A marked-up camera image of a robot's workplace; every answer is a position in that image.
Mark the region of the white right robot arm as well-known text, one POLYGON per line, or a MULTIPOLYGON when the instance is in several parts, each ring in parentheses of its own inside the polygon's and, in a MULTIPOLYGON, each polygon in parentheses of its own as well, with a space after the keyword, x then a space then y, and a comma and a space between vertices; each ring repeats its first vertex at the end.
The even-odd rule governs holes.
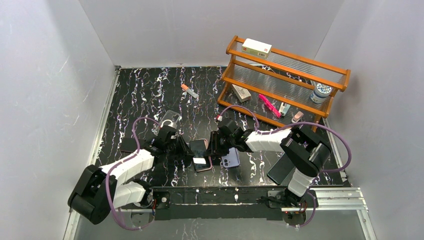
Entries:
POLYGON ((218 123, 212 131, 205 155, 223 157, 231 148, 240 152, 282 152, 291 167, 293 176, 286 187, 281 203, 297 206, 313 180, 320 174, 332 150, 330 144, 309 128, 309 122, 296 122, 274 131, 243 129, 231 118, 218 123))

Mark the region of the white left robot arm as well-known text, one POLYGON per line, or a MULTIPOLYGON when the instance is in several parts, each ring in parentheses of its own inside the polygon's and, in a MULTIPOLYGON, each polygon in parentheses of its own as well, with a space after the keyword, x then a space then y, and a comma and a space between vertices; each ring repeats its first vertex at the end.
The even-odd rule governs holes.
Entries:
POLYGON ((120 207, 134 203, 149 207, 153 203, 151 184, 133 178, 153 168, 156 160, 190 161, 194 157, 184 138, 171 126, 161 127, 153 138, 134 141, 135 150, 126 157, 108 165, 87 166, 67 200, 72 210, 94 225, 120 207))

